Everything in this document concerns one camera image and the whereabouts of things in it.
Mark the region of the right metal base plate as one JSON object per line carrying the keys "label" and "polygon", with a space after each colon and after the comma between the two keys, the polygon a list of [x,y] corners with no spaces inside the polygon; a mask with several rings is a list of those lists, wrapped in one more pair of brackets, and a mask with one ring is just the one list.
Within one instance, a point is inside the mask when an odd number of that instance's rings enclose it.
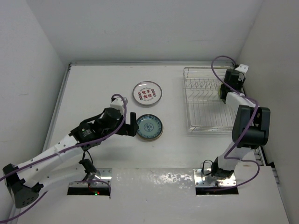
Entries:
{"label": "right metal base plate", "polygon": [[202,188],[224,188],[234,187],[237,185],[235,174],[233,173],[229,178],[212,177],[210,175],[211,168],[196,168],[193,170],[194,182],[196,187]]}

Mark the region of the blue patterned plate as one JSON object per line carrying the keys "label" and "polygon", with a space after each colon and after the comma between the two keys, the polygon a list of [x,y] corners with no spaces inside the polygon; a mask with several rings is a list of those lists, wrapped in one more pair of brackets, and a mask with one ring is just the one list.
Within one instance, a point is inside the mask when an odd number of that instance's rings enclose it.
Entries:
{"label": "blue patterned plate", "polygon": [[144,114],[136,121],[139,126],[137,135],[143,140],[156,140],[163,133],[164,126],[160,118],[153,114]]}

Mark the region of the white plate red characters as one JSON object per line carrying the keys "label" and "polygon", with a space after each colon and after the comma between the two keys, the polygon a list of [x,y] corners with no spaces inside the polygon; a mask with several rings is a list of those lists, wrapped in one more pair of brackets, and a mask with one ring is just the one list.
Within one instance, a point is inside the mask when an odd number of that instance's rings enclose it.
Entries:
{"label": "white plate red characters", "polygon": [[138,83],[132,90],[135,102],[141,106],[153,106],[162,98],[162,88],[153,81]]}

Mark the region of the metal base plate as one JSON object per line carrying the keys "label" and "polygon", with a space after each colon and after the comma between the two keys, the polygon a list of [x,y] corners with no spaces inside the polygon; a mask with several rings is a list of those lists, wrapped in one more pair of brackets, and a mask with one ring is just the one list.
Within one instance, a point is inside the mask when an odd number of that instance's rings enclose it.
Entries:
{"label": "metal base plate", "polygon": [[99,168],[97,173],[94,175],[92,180],[87,180],[84,182],[71,182],[69,187],[71,188],[104,188],[107,187],[107,183],[112,182],[112,169],[111,168]]}
{"label": "metal base plate", "polygon": [[233,173],[229,178],[212,177],[210,175],[211,168],[196,168],[193,170],[194,182],[196,187],[202,188],[224,188],[234,187],[237,185],[235,174]]}

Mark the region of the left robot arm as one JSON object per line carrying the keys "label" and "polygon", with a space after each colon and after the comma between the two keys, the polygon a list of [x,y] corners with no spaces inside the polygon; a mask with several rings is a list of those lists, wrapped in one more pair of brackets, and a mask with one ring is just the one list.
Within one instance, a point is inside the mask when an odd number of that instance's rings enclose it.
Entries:
{"label": "left robot arm", "polygon": [[38,156],[3,169],[5,186],[17,209],[36,203],[46,192],[69,182],[93,182],[98,172],[93,162],[83,155],[113,135],[134,137],[139,128],[136,113],[123,108],[108,107],[87,118],[57,144]]}

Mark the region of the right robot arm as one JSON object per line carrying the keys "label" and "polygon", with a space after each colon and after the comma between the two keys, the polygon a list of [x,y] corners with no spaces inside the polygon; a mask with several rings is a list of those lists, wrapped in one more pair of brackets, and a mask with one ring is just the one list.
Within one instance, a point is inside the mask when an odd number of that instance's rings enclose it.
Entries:
{"label": "right robot arm", "polygon": [[219,97],[235,112],[235,121],[231,144],[212,163],[210,175],[216,178],[230,178],[246,154],[268,142],[271,111],[241,93],[244,81],[244,73],[234,69],[226,70],[221,81]]}

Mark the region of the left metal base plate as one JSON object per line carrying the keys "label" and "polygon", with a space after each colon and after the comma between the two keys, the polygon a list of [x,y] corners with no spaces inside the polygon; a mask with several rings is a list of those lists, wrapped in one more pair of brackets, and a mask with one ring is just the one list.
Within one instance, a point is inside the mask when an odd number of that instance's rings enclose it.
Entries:
{"label": "left metal base plate", "polygon": [[112,169],[111,168],[99,168],[97,173],[94,175],[92,180],[87,180],[84,182],[71,182],[69,187],[71,188],[104,188],[107,187],[107,183],[112,182]]}

